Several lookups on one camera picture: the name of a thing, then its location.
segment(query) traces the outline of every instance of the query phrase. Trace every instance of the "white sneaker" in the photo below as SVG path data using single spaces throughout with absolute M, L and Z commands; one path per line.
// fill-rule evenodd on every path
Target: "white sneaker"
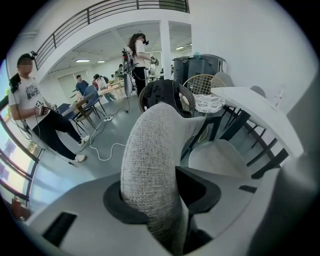
M 77 162 L 77 163 L 81 163 L 81 162 L 83 162 L 84 160 L 86 160 L 86 158 L 87 158 L 87 156 L 84 155 L 84 154 L 77 154 L 77 155 L 75 156 L 74 161 Z
M 89 135 L 81 138 L 81 141 L 78 143 L 79 146 L 82 147 L 89 139 L 90 139 L 90 136 L 89 136 Z

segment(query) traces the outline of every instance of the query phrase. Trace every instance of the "black pants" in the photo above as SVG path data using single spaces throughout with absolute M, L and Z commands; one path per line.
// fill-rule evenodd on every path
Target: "black pants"
M 72 153 L 62 143 L 56 130 L 69 134 L 76 142 L 80 142 L 81 137 L 76 132 L 71 122 L 64 118 L 61 114 L 51 110 L 50 113 L 32 130 L 40 138 L 40 140 L 45 142 L 54 151 L 70 160 L 75 159 L 76 154 Z
M 147 86 L 147 84 L 148 84 L 146 68 L 143 67 L 143 66 L 142 67 L 141 66 L 137 66 L 133 70 L 132 74 L 133 74 L 133 78 L 135 80 L 136 93 L 139 96 L 139 94 L 141 93 L 143 88 L 145 88 Z

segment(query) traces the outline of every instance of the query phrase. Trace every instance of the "gray floor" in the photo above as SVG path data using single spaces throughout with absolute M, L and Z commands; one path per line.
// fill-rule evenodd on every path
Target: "gray floor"
M 130 131 L 141 114 L 138 107 L 137 96 L 133 96 L 129 103 L 129 113 L 125 113 L 124 111 L 124 109 L 127 110 L 129 108 L 127 101 L 117 100 L 115 102 L 110 102 L 103 105 L 107 114 L 114 114 L 119 109 L 120 111 L 114 116 L 114 119 L 111 122 L 107 122 L 106 124 L 102 123 L 93 136 L 95 137 L 96 134 L 101 132 L 105 124 L 103 132 L 98 135 L 92 144 L 93 147 L 98 149 L 101 159 L 108 159 L 110 157 L 111 147 L 113 144 L 126 144 Z M 223 112 L 221 111 L 215 115 L 220 116 L 222 113 Z M 90 117 L 96 125 L 98 125 L 102 120 L 100 120 L 94 113 L 92 113 Z M 217 139 L 225 131 L 224 126 L 228 121 L 228 118 L 228 114 L 223 117 L 217 133 Z M 83 123 L 86 126 L 85 130 L 87 133 L 92 135 L 94 129 L 86 121 Z M 71 151 L 76 153 L 83 148 L 79 147 L 77 143 L 67 134 L 63 132 L 59 132 L 58 134 L 64 144 L 67 145 Z M 252 135 L 247 134 L 247 130 L 245 128 L 242 128 L 230 140 L 230 142 L 240 152 L 246 163 L 262 151 L 262 148 L 259 144 L 251 149 L 251 145 L 255 142 L 255 139 L 252 137 Z M 30 195 L 31 210 L 33 212 L 38 211 L 42 207 L 52 203 L 66 191 L 81 183 L 120 172 L 124 150 L 124 146 L 115 145 L 113 147 L 112 158 L 109 161 L 101 161 L 98 159 L 96 150 L 86 146 L 82 153 L 87 155 L 87 159 L 83 163 L 75 163 L 74 165 L 70 165 L 67 161 L 61 159 L 60 155 L 59 157 L 46 150 L 41 155 L 40 163 L 37 166 L 37 170 L 34 175 Z M 269 160 L 270 159 L 268 156 L 265 155 L 255 164 L 250 166 L 250 171 L 252 173 L 256 172 Z M 188 155 L 182 160 L 181 165 L 188 166 Z

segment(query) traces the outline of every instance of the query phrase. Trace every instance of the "black jacket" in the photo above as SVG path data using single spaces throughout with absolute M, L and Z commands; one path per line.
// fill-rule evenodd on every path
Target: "black jacket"
M 183 110 L 179 97 L 179 84 L 173 80 L 166 79 L 150 82 L 146 87 L 143 101 L 147 108 L 164 102 L 174 107 L 182 117 L 192 117 L 190 112 Z

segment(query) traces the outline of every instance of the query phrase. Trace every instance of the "ceiling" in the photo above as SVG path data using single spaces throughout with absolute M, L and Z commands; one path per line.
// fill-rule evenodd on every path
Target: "ceiling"
M 184 46 L 190 49 L 191 25 L 178 22 L 169 22 L 171 50 Z M 124 27 L 112 28 L 107 32 L 90 40 L 82 42 L 73 51 L 59 61 L 49 73 L 83 65 L 95 65 L 97 61 L 109 61 L 122 56 L 121 51 L 128 44 L 130 37 L 135 33 L 144 33 L 149 45 L 145 47 L 146 52 L 161 51 L 160 24 L 159 22 L 132 23 Z M 76 60 L 89 59 L 90 62 L 77 63 Z

